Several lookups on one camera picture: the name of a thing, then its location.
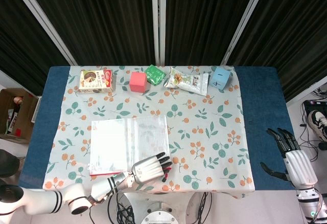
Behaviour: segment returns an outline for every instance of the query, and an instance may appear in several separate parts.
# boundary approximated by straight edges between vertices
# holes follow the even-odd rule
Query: red cube
[[[129,87],[133,92],[144,93],[147,87],[147,74],[143,72],[132,72]]]

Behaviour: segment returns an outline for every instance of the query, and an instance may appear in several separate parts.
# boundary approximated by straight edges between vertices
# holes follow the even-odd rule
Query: sneaker
[[[321,112],[317,110],[310,112],[308,125],[321,140],[327,142],[327,118]]]

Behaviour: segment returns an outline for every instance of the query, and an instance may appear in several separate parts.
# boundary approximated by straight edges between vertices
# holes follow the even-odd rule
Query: blue box
[[[226,83],[229,79],[229,76],[230,76],[230,72],[225,70],[225,69],[222,69],[220,67],[217,67],[213,76],[211,77],[211,80],[210,80],[210,85],[212,87],[215,87],[217,89],[220,89],[220,90],[223,90],[224,87],[226,86]]]

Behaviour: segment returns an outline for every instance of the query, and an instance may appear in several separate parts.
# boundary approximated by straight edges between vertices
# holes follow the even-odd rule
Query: white robotic hand
[[[42,189],[25,189],[19,186],[0,186],[0,224],[9,223],[14,211],[23,207],[30,215],[57,213],[68,203],[73,215],[83,213],[91,206],[102,203],[108,196],[129,188],[134,182],[144,184],[169,171],[172,162],[166,162],[169,156],[161,158],[165,153],[135,163],[132,172],[123,172],[92,186],[91,194],[86,197],[83,185],[69,185],[60,191],[44,191]]]
[[[318,182],[307,154],[302,151],[294,137],[287,130],[278,128],[280,134],[268,128],[282,154],[286,173],[275,172],[263,162],[261,167],[271,176],[290,181],[296,189],[296,196],[308,223],[327,223],[327,207],[322,195],[314,188]]]

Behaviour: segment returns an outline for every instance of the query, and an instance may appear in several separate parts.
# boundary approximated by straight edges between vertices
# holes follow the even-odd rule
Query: snack box
[[[112,92],[112,71],[81,71],[79,90],[82,93]]]

